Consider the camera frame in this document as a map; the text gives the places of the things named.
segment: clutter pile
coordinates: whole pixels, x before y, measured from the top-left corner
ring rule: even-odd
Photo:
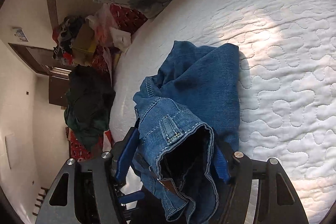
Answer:
[[[78,65],[70,74],[68,106],[64,119],[77,140],[92,151],[99,137],[109,130],[110,111],[115,97],[113,88],[97,71]]]
[[[85,23],[82,17],[66,17],[64,21],[53,30],[52,38],[57,43],[54,47],[53,58],[62,65],[73,64],[72,43]]]

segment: silver bolt head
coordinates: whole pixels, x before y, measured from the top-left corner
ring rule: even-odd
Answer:
[[[103,158],[103,159],[108,159],[109,157],[111,157],[111,153],[110,152],[104,152],[103,154],[101,154],[101,157]]]
[[[275,159],[275,158],[270,158],[270,159],[269,159],[269,162],[270,162],[271,164],[274,164],[274,165],[278,164],[278,160]]]
[[[244,154],[242,152],[240,152],[240,151],[236,151],[234,153],[234,155],[235,155],[236,158],[242,158],[242,157],[244,157]]]
[[[68,159],[67,160],[67,165],[73,165],[76,162],[75,159]]]

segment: quilted pattern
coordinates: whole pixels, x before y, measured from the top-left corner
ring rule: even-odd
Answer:
[[[336,0],[173,0],[135,34],[115,75],[115,140],[135,121],[132,96],[174,40],[240,49],[240,150],[276,157],[310,223],[336,196]],[[257,184],[246,223],[253,222]]]

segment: cardboard box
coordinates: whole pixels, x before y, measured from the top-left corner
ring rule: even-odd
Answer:
[[[94,30],[84,23],[71,47],[73,62],[82,66],[89,65],[92,62],[93,54],[97,47]]]

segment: denim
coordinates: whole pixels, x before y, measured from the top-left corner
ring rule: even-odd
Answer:
[[[238,149],[239,51],[233,44],[174,46],[133,100],[140,144],[133,158],[143,185],[161,199],[168,221],[206,223],[218,206],[210,173],[214,136]],[[169,182],[174,191],[160,181]]]

